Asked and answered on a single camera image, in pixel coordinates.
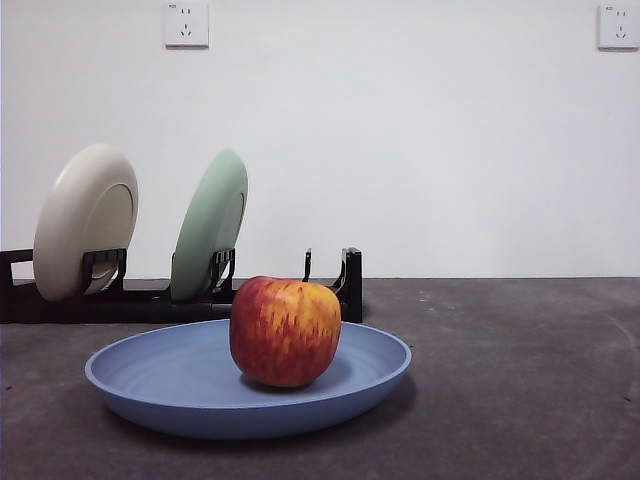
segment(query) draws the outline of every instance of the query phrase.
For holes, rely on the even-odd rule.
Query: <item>dish rack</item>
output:
[[[72,298],[49,302],[38,293],[35,282],[15,282],[12,264],[33,260],[33,250],[0,252],[0,323],[190,323],[228,318],[237,292],[233,288],[235,249],[215,252],[209,264],[210,287],[185,302],[173,302],[170,286],[162,289],[125,288],[127,250],[86,252],[82,258],[82,285]],[[117,262],[118,273],[108,287],[84,295],[91,284],[94,264]],[[227,276],[223,277],[228,267]],[[305,254],[308,282],[311,249]],[[342,249],[340,274],[328,288],[338,297],[342,320],[362,323],[362,253]]]

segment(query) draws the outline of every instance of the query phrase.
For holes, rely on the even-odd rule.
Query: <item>blue plate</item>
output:
[[[343,323],[329,368],[299,389],[253,383],[229,352],[229,321],[162,328],[91,356],[85,374],[118,415],[159,432],[250,439],[310,432],[384,399],[411,362],[398,338]]]

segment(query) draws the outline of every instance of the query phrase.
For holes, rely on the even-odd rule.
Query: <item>wall socket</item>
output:
[[[635,4],[609,2],[600,5],[598,48],[634,50],[640,47],[640,9]]]
[[[205,2],[171,2],[165,7],[167,47],[209,46],[209,5]]]

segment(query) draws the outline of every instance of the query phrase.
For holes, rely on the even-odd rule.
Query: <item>plate rim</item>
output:
[[[122,392],[120,390],[117,390],[115,388],[112,388],[111,386],[107,385],[106,383],[102,382],[101,380],[99,380],[98,378],[96,378],[96,376],[93,374],[92,372],[92,366],[95,363],[96,359],[105,351],[111,349],[111,348],[115,348],[117,345],[133,340],[134,338],[138,338],[138,337],[142,337],[145,335],[151,335],[157,332],[162,332],[162,331],[167,331],[167,330],[172,330],[174,328],[183,328],[183,327],[190,327],[190,326],[195,326],[195,325],[204,325],[204,324],[220,324],[220,323],[227,323],[229,322],[229,319],[218,319],[218,320],[205,320],[202,322],[194,322],[194,323],[185,323],[185,324],[181,324],[181,325],[172,325],[169,327],[163,327],[163,328],[158,328],[158,329],[154,329],[154,330],[149,330],[147,332],[141,332],[135,335],[131,335],[129,337],[126,338],[122,338],[120,340],[117,340],[113,343],[110,343],[109,345],[101,348],[100,350],[98,350],[97,352],[93,353],[89,359],[86,361],[85,363],[85,367],[84,367],[84,373],[85,376],[87,378],[87,380],[89,380],[89,382],[99,391],[101,392],[106,392],[110,395],[113,395],[115,397],[118,397],[120,399],[126,399],[127,401],[134,401],[137,403],[143,403],[143,404],[147,404],[147,405],[152,405],[154,407],[161,407],[161,408],[181,408],[181,409],[194,409],[194,410],[209,410],[209,411],[223,411],[223,410],[251,410],[251,409],[264,409],[264,408],[277,408],[277,407],[287,407],[287,406],[299,406],[299,405],[308,405],[308,404],[313,404],[316,402],[323,402],[326,400],[332,400],[332,399],[336,399],[336,398],[344,398],[350,395],[354,395],[354,394],[358,394],[367,390],[370,390],[372,388],[376,388],[379,387],[380,385],[384,385],[385,383],[389,382],[390,380],[401,376],[409,367],[411,360],[412,360],[412,353],[411,353],[411,349],[407,346],[407,344],[401,340],[400,338],[396,337],[395,335],[392,335],[388,332],[385,332],[384,330],[380,330],[378,328],[374,328],[374,327],[370,327],[368,325],[362,325],[362,324],[356,324],[356,323],[348,323],[348,322],[343,322],[343,326],[344,325],[349,325],[348,328],[364,328],[367,330],[371,330],[373,332],[375,332],[376,334],[382,335],[384,337],[387,337],[388,339],[390,339],[391,341],[397,343],[398,345],[400,345],[405,353],[405,358],[404,361],[402,362],[402,364],[396,368],[393,372],[388,373],[380,378],[378,378],[377,380],[369,383],[369,384],[365,384],[363,385],[361,388],[357,388],[355,390],[351,390],[348,392],[344,392],[344,393],[340,393],[340,394],[331,394],[331,393],[324,393],[324,394],[319,394],[317,396],[313,396],[311,398],[308,399],[304,399],[304,400],[295,400],[295,399],[282,399],[282,400],[274,400],[274,401],[267,401],[267,402],[255,402],[255,403],[250,403],[250,404],[243,404],[243,405],[237,405],[237,404],[219,404],[219,405],[210,405],[210,404],[199,404],[199,403],[174,403],[174,402],[161,402],[161,401],[157,401],[154,399],[150,399],[150,398],[145,398],[139,395],[131,395],[125,392]]]

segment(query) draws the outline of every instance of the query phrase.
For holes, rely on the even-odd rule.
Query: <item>plate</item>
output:
[[[189,300],[211,285],[211,256],[234,248],[247,188],[247,170],[231,150],[222,151],[209,164],[180,228],[171,267],[173,301]]]
[[[38,219],[33,245],[36,287],[49,301],[78,293],[85,252],[127,248],[138,214],[138,184],[129,161],[109,145],[76,154],[56,179]],[[117,262],[95,265],[85,293],[109,284]]]
[[[329,427],[377,405],[411,361],[398,338],[343,323],[329,368],[299,389],[260,386],[236,367],[229,321],[143,333],[95,353],[85,374],[107,406],[144,427],[192,438],[281,437]]]

